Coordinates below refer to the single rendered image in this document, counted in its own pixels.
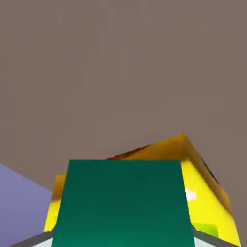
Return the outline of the large yellow box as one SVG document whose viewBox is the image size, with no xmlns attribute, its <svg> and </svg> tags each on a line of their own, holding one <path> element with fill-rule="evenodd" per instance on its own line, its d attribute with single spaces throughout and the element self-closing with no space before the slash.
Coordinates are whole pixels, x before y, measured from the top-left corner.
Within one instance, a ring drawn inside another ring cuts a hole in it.
<svg viewBox="0 0 247 247">
<path fill-rule="evenodd" d="M 180 134 L 106 160 L 180 161 L 192 231 L 241 247 L 229 198 L 188 137 Z M 44 232 L 55 231 L 67 172 L 55 178 Z"/>
</svg>

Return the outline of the small green cube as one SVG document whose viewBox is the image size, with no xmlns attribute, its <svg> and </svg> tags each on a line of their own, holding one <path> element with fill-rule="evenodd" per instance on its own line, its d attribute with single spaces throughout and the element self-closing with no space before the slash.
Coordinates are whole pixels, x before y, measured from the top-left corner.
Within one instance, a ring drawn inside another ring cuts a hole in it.
<svg viewBox="0 0 247 247">
<path fill-rule="evenodd" d="M 70 160 L 52 247 L 195 247 L 180 161 Z"/>
</svg>

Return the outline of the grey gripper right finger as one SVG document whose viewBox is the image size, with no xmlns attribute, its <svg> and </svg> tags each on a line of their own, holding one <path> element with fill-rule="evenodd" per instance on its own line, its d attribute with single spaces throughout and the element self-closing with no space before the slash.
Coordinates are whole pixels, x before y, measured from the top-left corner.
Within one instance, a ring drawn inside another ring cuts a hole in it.
<svg viewBox="0 0 247 247">
<path fill-rule="evenodd" d="M 193 230 L 195 247 L 239 247 L 217 237 Z"/>
</svg>

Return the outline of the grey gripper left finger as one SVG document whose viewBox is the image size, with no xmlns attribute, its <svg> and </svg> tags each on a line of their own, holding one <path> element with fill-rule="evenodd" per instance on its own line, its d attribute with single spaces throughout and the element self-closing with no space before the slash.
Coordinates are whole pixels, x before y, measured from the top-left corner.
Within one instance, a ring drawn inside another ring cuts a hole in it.
<svg viewBox="0 0 247 247">
<path fill-rule="evenodd" d="M 54 231 L 43 232 L 29 239 L 23 240 L 9 247 L 51 247 Z"/>
</svg>

